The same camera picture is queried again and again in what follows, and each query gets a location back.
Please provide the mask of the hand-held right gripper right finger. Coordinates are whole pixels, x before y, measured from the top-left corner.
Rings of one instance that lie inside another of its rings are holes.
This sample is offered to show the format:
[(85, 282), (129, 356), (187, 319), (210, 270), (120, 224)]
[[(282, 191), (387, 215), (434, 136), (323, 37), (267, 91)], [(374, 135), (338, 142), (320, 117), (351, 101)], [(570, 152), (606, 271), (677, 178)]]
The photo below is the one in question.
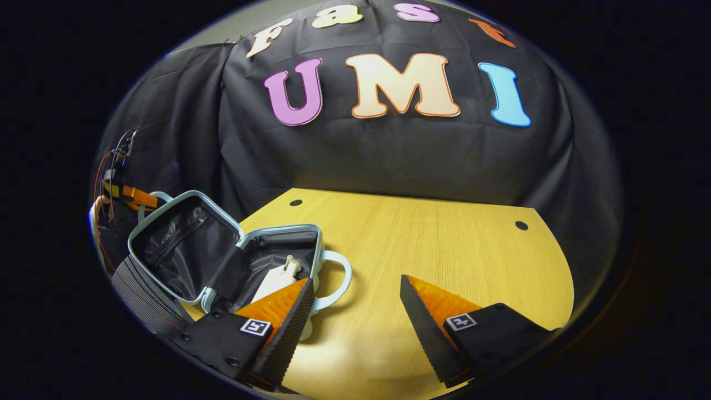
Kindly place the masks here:
[(410, 275), (401, 276), (399, 298), (447, 388), (502, 372), (555, 332), (503, 302), (478, 306)]

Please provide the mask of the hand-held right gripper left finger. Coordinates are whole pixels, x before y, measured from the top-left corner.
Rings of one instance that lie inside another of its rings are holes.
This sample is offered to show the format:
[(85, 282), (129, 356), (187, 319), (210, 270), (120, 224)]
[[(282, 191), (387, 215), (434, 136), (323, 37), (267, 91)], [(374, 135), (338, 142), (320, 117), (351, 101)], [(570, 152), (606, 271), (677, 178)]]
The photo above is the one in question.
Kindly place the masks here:
[(176, 347), (209, 369), (265, 391), (280, 385), (315, 296), (310, 278), (236, 312), (213, 311), (176, 334)]

